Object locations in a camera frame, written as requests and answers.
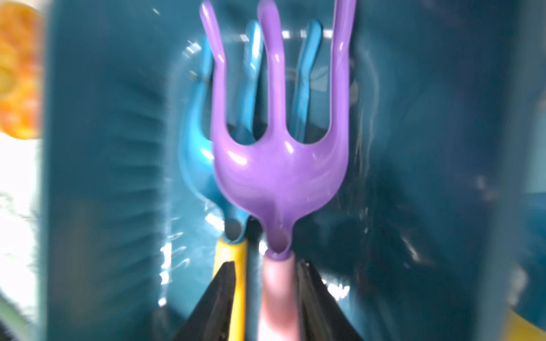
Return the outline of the blue rake yellow handle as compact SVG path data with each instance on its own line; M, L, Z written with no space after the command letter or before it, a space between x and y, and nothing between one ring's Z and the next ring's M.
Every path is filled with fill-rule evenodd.
M237 108L235 140L240 144L255 142L253 122L257 85L262 64L263 36L260 24L251 21L246 27L249 41L245 45L243 79ZM310 75L321 43L322 28L317 20L309 22L303 31L303 42L296 68L296 86L288 130L298 142L303 142L310 98ZM246 279L248 243L245 237L250 214L232 205L221 193L214 178L213 144L202 128L203 112L213 72L213 54L204 40L200 50L199 71L195 92L181 125L179 167L186 185L201 200L217 205L224 214L222 234L216 244L213 269L219 270L226 261L235 263L236 287L230 321L229 340L243 340L246 324Z

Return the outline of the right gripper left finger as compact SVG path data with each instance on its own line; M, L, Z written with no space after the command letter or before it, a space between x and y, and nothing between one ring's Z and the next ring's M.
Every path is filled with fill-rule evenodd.
M228 340L235 287L235 263L226 261L173 340Z

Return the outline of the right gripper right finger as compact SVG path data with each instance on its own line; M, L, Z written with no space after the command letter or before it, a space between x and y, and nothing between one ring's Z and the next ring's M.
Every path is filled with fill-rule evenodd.
M297 303L301 340L361 340L316 267L305 259L297 262Z

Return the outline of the teal plastic storage box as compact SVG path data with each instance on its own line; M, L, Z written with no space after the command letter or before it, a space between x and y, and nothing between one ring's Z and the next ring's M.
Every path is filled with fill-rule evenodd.
M54 1L35 340L168 340L213 275L223 216L178 167L198 1ZM544 1L359 1L346 178L293 247L365 340L503 334Z

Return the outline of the purple rake pink handle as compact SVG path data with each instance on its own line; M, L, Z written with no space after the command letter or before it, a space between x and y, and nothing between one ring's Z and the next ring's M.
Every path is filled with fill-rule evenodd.
M254 216L267 237L262 266L259 340L299 340L300 324L291 249L295 222L325 206L344 181L349 156L349 50L355 1L337 1L330 66L330 125L314 144L287 129L285 58L280 15L273 1L257 9L267 55L268 123L262 138L237 143L226 123L227 57L210 1L200 17L215 60L210 137L216 183L234 205Z

